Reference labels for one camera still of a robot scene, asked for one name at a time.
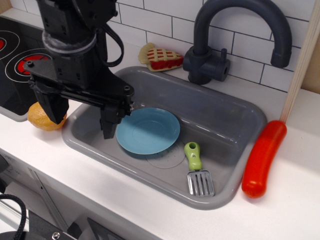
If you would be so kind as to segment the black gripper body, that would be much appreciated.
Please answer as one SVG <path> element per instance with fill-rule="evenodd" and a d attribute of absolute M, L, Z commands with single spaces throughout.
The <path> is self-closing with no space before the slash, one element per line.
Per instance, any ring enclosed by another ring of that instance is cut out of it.
<path fill-rule="evenodd" d="M 124 116 L 133 111 L 134 88 L 110 70 L 123 60 L 121 54 L 115 61 L 108 61 L 107 44 L 93 40 L 84 46 L 45 43 L 51 55 L 48 60 L 30 60 L 23 66 L 30 73 L 29 84 L 44 92 L 57 92 L 72 99 L 103 109 L 117 106 Z"/>

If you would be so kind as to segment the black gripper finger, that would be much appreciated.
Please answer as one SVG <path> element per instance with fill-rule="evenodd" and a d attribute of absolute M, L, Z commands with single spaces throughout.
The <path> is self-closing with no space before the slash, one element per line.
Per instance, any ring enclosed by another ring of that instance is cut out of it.
<path fill-rule="evenodd" d="M 105 106 L 100 110 L 100 125 L 104 139 L 112 139 L 117 125 L 121 123 L 124 111 L 117 106 Z"/>
<path fill-rule="evenodd" d="M 44 92 L 37 86 L 33 88 L 33 91 L 48 118 L 53 123 L 60 124 L 69 109 L 69 100 L 58 92 Z"/>

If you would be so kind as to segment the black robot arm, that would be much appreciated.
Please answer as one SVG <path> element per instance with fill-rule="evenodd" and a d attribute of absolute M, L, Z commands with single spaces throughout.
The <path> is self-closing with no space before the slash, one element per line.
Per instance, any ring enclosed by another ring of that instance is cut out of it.
<path fill-rule="evenodd" d="M 69 100 L 100 109 L 105 139 L 131 114 L 134 88 L 111 72 L 121 59 L 108 61 L 106 37 L 123 49 L 120 37 L 108 26 L 117 16 L 114 0 L 40 0 L 44 25 L 42 42 L 50 60 L 31 60 L 24 66 L 29 84 L 49 119 L 59 124 Z"/>

